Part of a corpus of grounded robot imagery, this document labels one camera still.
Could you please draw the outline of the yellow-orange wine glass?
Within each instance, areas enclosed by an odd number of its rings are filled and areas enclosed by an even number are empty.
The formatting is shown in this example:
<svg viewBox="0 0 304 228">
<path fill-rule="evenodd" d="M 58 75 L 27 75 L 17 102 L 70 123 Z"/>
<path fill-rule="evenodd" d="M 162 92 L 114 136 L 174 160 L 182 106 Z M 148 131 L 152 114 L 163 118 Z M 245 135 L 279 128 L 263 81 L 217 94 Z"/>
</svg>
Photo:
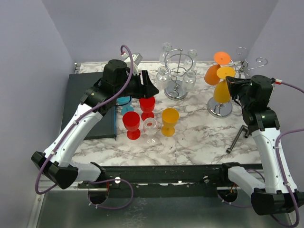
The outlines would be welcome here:
<svg viewBox="0 0 304 228">
<path fill-rule="evenodd" d="M 230 101 L 230 93 L 226 82 L 226 77 L 235 76 L 235 70 L 232 67 L 224 66 L 217 70 L 217 76 L 222 79 L 221 82 L 216 84 L 213 98 L 217 103 L 228 103 Z"/>
</svg>

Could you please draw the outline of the red plastic wine glass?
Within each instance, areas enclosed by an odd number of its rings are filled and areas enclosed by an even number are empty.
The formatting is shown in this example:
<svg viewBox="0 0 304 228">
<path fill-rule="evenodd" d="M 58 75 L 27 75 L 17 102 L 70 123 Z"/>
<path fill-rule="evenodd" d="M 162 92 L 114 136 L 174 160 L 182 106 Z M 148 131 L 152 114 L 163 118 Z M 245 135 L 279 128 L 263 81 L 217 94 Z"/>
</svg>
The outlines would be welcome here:
<svg viewBox="0 0 304 228">
<path fill-rule="evenodd" d="M 142 110 L 141 119 L 145 121 L 147 118 L 154 118 L 155 98 L 140 98 L 140 109 Z"/>
<path fill-rule="evenodd" d="M 137 140 L 141 135 L 139 130 L 140 116 L 134 111 L 126 112 L 122 121 L 127 130 L 127 137 L 130 140 Z"/>
</svg>

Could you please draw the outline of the dark orange wine glass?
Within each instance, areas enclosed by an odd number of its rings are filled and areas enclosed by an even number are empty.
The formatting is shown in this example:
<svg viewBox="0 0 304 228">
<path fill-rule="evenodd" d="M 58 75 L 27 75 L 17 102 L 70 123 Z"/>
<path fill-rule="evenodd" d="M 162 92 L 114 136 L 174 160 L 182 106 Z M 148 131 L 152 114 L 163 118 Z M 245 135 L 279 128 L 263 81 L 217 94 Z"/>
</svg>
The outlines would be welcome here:
<svg viewBox="0 0 304 228">
<path fill-rule="evenodd" d="M 228 53 L 220 51 L 214 54 L 213 57 L 216 62 L 206 72 L 204 80 L 208 85 L 215 86 L 220 82 L 221 78 L 217 75 L 217 70 L 221 68 L 221 65 L 228 65 L 231 61 L 231 57 Z"/>
</svg>

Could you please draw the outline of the blue plastic wine glass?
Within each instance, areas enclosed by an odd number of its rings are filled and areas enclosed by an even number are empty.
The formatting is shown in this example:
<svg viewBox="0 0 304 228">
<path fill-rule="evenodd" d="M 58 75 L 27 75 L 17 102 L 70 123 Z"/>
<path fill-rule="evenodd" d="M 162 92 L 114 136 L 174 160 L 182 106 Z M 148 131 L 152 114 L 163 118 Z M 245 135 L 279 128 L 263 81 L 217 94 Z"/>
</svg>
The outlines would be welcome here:
<svg viewBox="0 0 304 228">
<path fill-rule="evenodd" d="M 125 97 L 118 98 L 117 105 L 122 108 L 121 109 L 122 115 L 125 115 L 127 112 L 134 111 L 134 108 L 132 107 L 132 97 L 131 96 L 125 96 Z"/>
</svg>

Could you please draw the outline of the clear wine glass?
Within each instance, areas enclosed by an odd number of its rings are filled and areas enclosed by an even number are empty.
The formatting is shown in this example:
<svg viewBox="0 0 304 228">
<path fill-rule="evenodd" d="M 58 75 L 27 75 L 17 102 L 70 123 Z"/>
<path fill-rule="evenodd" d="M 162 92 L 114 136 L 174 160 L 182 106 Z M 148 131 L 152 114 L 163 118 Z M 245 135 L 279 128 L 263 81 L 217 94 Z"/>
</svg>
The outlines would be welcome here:
<svg viewBox="0 0 304 228">
<path fill-rule="evenodd" d="M 151 117 L 145 119 L 144 124 L 143 124 L 143 130 L 144 130 L 145 134 L 148 136 L 147 143 L 149 143 L 149 144 L 155 143 L 156 140 L 154 137 L 158 131 L 158 122 L 156 121 L 156 119 L 151 118 Z"/>
</svg>

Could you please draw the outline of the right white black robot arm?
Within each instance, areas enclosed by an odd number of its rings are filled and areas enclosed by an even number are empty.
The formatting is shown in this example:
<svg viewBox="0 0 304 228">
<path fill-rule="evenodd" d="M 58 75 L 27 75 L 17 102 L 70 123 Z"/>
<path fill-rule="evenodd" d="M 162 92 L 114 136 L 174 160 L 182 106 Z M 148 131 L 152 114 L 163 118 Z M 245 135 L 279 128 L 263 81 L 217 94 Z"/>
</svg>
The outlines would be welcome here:
<svg viewBox="0 0 304 228">
<path fill-rule="evenodd" d="M 224 186 L 237 184 L 251 199 L 258 215 L 298 211 L 304 194 L 298 190 L 285 160 L 282 133 L 274 110 L 268 107 L 273 85 L 283 81 L 262 75 L 250 79 L 226 78 L 231 98 L 240 101 L 242 116 L 262 162 L 265 181 L 249 174 L 239 163 L 222 164 L 218 180 Z"/>
</svg>

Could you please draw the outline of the chrome wine glass rack right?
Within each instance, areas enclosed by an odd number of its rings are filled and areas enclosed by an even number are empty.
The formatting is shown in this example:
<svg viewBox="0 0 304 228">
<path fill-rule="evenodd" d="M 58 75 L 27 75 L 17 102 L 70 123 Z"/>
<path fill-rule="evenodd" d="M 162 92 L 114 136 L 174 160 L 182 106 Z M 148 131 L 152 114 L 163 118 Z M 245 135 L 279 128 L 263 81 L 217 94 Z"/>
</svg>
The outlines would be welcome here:
<svg viewBox="0 0 304 228">
<path fill-rule="evenodd" d="M 236 78 L 250 78 L 251 77 L 251 70 L 264 67 L 268 64 L 268 60 L 264 57 L 258 57 L 256 58 L 256 63 L 258 63 L 257 66 L 250 68 L 249 63 L 246 59 L 246 56 L 248 54 L 248 50 L 245 47 L 238 47 L 236 50 L 236 54 L 239 56 L 242 56 L 241 60 L 236 63 L 232 60 L 228 65 L 221 65 L 221 67 L 232 67 L 235 70 L 235 76 Z M 226 118 L 232 113 L 232 102 L 231 100 L 228 103 L 217 103 L 213 96 L 208 100 L 207 102 L 207 110 L 209 113 L 216 117 L 216 118 Z"/>
</svg>

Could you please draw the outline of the orange standing plastic wine glass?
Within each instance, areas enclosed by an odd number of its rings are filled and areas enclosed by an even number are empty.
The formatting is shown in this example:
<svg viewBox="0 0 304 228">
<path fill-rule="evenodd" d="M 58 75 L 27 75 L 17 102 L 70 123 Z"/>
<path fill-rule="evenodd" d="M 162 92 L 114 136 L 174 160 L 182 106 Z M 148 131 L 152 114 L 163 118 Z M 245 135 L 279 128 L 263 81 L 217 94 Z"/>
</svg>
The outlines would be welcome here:
<svg viewBox="0 0 304 228">
<path fill-rule="evenodd" d="M 161 133 L 166 137 L 171 137 L 175 133 L 175 125 L 179 119 L 179 113 L 174 108 L 167 108 L 162 112 L 162 128 Z"/>
</svg>

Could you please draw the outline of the clear glass bottle front left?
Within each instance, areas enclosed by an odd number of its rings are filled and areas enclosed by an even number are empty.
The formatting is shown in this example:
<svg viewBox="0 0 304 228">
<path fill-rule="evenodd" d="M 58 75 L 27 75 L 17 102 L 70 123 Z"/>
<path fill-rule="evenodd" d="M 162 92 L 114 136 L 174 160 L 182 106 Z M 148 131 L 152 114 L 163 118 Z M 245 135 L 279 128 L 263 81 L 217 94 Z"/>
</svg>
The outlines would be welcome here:
<svg viewBox="0 0 304 228">
<path fill-rule="evenodd" d="M 159 67 L 156 75 L 156 87 L 161 91 L 168 86 L 170 76 L 166 67 Z"/>
</svg>

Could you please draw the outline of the clear glass bottle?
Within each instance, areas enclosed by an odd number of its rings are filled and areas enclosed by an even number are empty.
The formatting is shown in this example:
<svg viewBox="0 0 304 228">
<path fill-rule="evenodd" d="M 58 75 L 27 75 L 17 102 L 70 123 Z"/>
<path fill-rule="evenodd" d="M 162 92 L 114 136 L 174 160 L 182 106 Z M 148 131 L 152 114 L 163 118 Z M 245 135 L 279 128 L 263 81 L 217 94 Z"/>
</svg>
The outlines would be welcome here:
<svg viewBox="0 0 304 228">
<path fill-rule="evenodd" d="M 168 86 L 170 76 L 166 67 L 159 67 L 156 75 L 156 87 L 161 91 Z"/>
<path fill-rule="evenodd" d="M 183 67 L 187 70 L 194 70 L 195 66 L 196 66 L 196 60 L 197 60 L 197 50 L 195 49 L 190 49 L 187 52 L 187 56 L 185 57 L 184 63 L 183 63 Z"/>
<path fill-rule="evenodd" d="M 190 92 L 194 89 L 195 83 L 196 83 L 196 71 L 195 70 L 189 70 L 187 71 L 186 75 L 183 78 L 182 81 L 182 89 L 186 92 Z"/>
<path fill-rule="evenodd" d="M 171 45 L 170 43 L 168 43 L 168 42 L 165 42 L 165 43 L 162 44 L 161 48 L 162 48 L 162 49 L 161 49 L 161 53 L 160 53 L 160 56 L 159 56 L 159 62 L 160 62 L 162 65 L 164 65 L 164 64 L 165 64 L 165 62 L 164 62 L 165 56 L 166 56 L 170 51 L 172 51 L 172 45 Z"/>
</svg>

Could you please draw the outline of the clear glass bottle back left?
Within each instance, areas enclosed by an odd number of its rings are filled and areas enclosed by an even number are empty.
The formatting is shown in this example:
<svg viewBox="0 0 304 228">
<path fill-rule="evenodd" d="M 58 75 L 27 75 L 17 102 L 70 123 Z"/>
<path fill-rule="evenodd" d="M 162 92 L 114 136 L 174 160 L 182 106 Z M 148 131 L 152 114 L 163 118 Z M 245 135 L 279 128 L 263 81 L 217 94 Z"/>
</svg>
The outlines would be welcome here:
<svg viewBox="0 0 304 228">
<path fill-rule="evenodd" d="M 165 64 L 165 62 L 164 62 L 165 56 L 166 56 L 170 51 L 172 51 L 172 45 L 171 45 L 170 43 L 168 43 L 168 42 L 165 42 L 165 43 L 162 44 L 161 48 L 162 48 L 162 49 L 161 49 L 161 53 L 160 53 L 160 56 L 159 56 L 159 62 L 160 62 L 162 65 L 164 65 L 164 64 Z"/>
</svg>

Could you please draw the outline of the clear glass bottle front right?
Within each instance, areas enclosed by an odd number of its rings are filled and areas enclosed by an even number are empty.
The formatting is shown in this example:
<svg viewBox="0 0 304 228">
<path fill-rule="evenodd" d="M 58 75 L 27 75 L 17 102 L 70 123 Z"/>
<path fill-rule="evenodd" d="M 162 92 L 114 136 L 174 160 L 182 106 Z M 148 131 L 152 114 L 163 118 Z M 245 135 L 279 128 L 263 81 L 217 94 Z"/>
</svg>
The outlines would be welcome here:
<svg viewBox="0 0 304 228">
<path fill-rule="evenodd" d="M 194 89 L 195 83 L 196 83 L 196 71 L 195 70 L 189 70 L 187 71 L 186 75 L 183 78 L 182 81 L 182 89 L 186 92 L 190 92 Z"/>
</svg>

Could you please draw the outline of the dark metal crank key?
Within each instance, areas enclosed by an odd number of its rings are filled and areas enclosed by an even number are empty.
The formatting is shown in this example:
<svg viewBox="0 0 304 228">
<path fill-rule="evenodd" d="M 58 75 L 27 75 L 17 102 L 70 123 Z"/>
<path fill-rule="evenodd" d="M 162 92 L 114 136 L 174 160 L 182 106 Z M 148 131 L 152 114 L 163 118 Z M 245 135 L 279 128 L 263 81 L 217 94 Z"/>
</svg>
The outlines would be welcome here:
<svg viewBox="0 0 304 228">
<path fill-rule="evenodd" d="M 234 140 L 232 141 L 231 146 L 228 147 L 228 148 L 226 149 L 226 153 L 227 153 L 227 154 L 230 154 L 230 153 L 232 152 L 232 150 L 234 149 L 234 147 L 235 147 L 235 145 L 236 145 L 238 139 L 240 138 L 240 136 L 241 136 L 241 134 L 242 134 L 243 132 L 244 132 L 244 137 L 245 137 L 245 138 L 248 138 L 248 137 L 249 137 L 250 133 L 249 133 L 248 127 L 245 126 L 245 125 L 242 125 L 242 126 L 240 127 L 240 129 L 239 129 L 237 135 L 235 136 Z"/>
</svg>

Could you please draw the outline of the clear glass bottle back right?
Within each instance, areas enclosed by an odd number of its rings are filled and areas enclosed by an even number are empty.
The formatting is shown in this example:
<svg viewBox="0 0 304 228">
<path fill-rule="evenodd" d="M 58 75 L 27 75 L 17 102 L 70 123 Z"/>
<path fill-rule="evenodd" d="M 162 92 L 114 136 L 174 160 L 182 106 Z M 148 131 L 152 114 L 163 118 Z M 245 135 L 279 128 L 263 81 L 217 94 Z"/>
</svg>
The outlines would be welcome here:
<svg viewBox="0 0 304 228">
<path fill-rule="evenodd" d="M 187 56 L 185 57 L 184 63 L 183 63 L 183 67 L 187 70 L 194 70 L 195 66 L 196 66 L 196 60 L 197 60 L 197 50 L 195 49 L 190 49 L 187 52 Z"/>
</svg>

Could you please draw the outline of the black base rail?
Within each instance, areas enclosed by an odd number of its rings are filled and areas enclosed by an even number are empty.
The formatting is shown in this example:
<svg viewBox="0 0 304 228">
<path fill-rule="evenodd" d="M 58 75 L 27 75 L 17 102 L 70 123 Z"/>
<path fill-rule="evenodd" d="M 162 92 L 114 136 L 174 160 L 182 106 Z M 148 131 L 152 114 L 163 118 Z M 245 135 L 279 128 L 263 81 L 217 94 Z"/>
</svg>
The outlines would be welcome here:
<svg viewBox="0 0 304 228">
<path fill-rule="evenodd" d="M 222 165 L 170 165 L 170 166 L 105 166 L 100 181 L 119 177 L 126 183 L 111 182 L 78 185 L 89 191 L 109 190 L 111 197 L 127 197 L 133 187 L 135 197 L 216 197 L 217 188 L 228 188 L 232 182 L 227 178 L 227 169 L 239 166 L 238 162 Z"/>
</svg>

